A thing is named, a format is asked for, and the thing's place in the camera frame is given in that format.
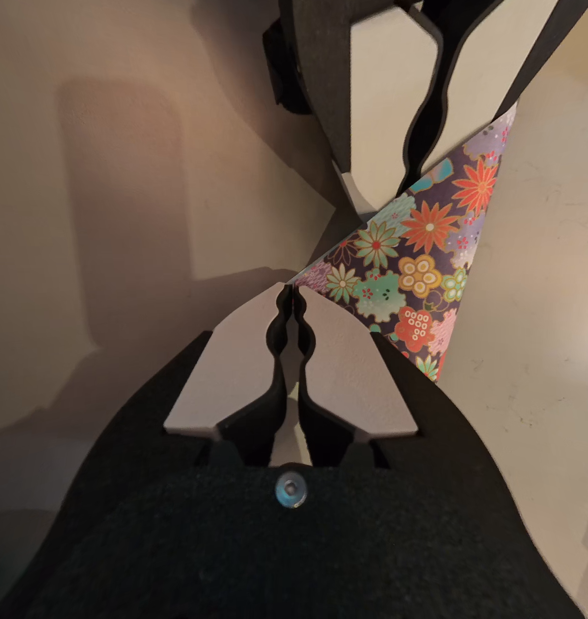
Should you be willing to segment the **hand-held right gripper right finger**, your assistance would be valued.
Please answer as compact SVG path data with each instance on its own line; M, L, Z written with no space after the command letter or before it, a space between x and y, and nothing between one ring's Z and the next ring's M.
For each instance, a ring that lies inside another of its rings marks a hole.
M369 329L306 286L293 290L298 415L314 467L337 467L351 445L412 437L418 426Z

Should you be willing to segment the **floral patterned origami paper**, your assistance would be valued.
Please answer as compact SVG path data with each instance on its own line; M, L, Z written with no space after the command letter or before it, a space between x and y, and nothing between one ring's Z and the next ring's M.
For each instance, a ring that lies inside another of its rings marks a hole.
M437 382L517 103L300 272Z

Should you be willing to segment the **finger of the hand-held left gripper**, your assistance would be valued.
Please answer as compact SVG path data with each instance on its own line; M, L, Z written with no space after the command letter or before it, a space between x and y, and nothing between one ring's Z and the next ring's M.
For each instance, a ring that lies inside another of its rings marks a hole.
M374 214L409 171L406 147L437 81L443 37L415 1L339 1L337 15L333 166L356 213Z
M434 134L419 171L458 147L495 165L517 101L587 9L588 1L425 1L443 51L421 117Z

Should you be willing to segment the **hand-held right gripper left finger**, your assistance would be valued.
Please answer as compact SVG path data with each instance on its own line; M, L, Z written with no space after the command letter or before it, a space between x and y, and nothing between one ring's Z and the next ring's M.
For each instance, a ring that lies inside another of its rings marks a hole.
M287 412L281 354L293 289L275 284L222 320L209 336L164 429L233 444L244 464L267 467Z

